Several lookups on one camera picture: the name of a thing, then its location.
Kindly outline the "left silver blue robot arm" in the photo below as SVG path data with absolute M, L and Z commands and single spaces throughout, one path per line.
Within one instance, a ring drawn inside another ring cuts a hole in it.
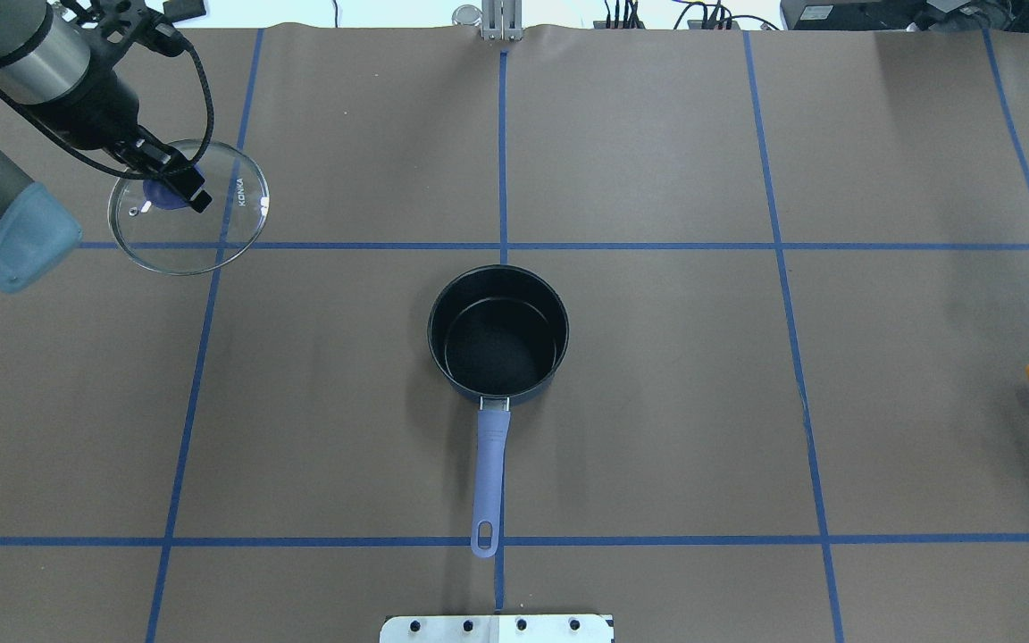
M 163 141 L 140 120 L 138 94 L 120 77 L 134 47 L 196 65 L 205 129 L 196 150 Z M 128 182 L 158 188 L 168 203 L 202 212 L 210 203 L 197 167 L 212 144 L 212 91 L 196 45 L 166 8 L 146 1 L 0 1 L 0 107 L 33 138 Z M 29 288 L 83 238 L 81 224 L 44 175 L 17 162 L 0 136 L 0 292 Z

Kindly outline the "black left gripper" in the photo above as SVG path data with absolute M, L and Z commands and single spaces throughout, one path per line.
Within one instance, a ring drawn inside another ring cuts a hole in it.
M 138 95 L 114 68 L 88 68 L 69 93 L 28 107 L 29 115 L 71 149 L 104 150 L 140 176 L 143 214 L 152 208 L 204 212 L 213 201 L 205 191 L 205 175 L 177 147 L 167 152 L 148 143 L 138 113 Z

